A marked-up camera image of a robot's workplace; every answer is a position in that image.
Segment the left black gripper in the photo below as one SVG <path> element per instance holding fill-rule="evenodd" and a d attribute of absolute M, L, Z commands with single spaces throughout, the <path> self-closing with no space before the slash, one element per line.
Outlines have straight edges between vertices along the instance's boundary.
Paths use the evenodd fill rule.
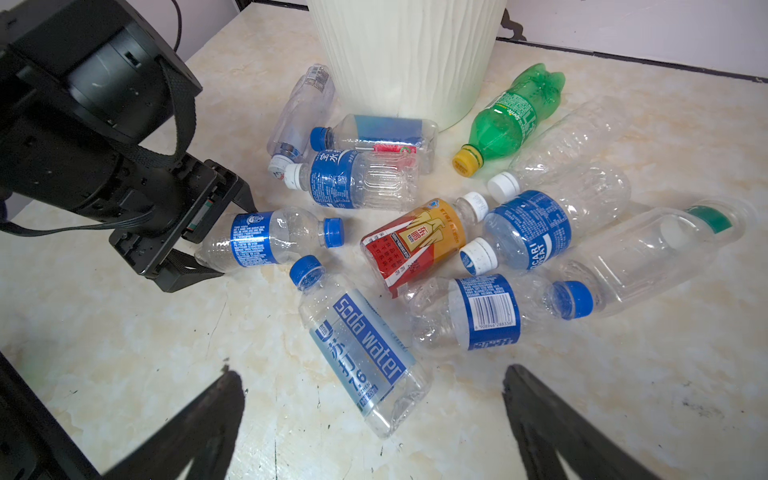
<path fill-rule="evenodd" d="M 151 217 L 138 226 L 115 229 L 110 245 L 135 273 L 153 279 L 165 293 L 223 276 L 175 244 L 180 239 L 201 243 L 230 204 L 255 213 L 249 184 L 214 160 L 200 161 L 189 154 L 151 173 L 144 185 L 155 196 Z"/>

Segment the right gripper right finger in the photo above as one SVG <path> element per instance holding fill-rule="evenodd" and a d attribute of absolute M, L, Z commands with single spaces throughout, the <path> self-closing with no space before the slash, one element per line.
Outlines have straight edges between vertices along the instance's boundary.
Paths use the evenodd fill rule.
<path fill-rule="evenodd" d="M 528 478 L 565 479 L 563 462 L 582 479 L 657 477 L 523 365 L 507 368 L 503 400 Z"/>

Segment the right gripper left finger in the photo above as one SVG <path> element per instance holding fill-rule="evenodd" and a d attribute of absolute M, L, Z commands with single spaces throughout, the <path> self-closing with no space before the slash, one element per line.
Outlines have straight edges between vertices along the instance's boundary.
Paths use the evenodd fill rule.
<path fill-rule="evenodd" d="M 223 479 L 245 408 L 240 375 L 225 371 L 103 479 Z"/>

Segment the small bottle blue label blue cap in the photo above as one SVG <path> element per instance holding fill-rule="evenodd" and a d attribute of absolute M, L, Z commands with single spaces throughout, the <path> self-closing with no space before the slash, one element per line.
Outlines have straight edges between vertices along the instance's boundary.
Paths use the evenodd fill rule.
<path fill-rule="evenodd" d="M 231 273 L 241 268 L 291 263 L 344 243 L 342 219 L 320 219 L 305 209 L 285 207 L 224 215 L 199 245 L 194 258 L 205 267 Z"/>

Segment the clear bottle green cap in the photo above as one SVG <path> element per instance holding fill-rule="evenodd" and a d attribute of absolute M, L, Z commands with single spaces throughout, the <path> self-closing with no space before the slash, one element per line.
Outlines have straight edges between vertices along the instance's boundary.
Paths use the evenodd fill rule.
<path fill-rule="evenodd" d="M 548 273 L 582 283 L 593 315 L 610 317 L 704 272 L 755 224 L 752 205 L 732 197 L 705 198 L 682 210 L 657 207 L 569 248 Z"/>

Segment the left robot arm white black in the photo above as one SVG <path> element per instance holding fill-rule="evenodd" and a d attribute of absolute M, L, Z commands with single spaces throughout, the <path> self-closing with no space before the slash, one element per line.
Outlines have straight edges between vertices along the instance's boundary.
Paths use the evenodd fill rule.
<path fill-rule="evenodd" d="M 1 14 L 1 195 L 106 230 L 139 275 L 173 293 L 217 278 L 176 243 L 202 242 L 245 180 L 189 153 L 202 87 L 125 1 L 24 1 Z"/>

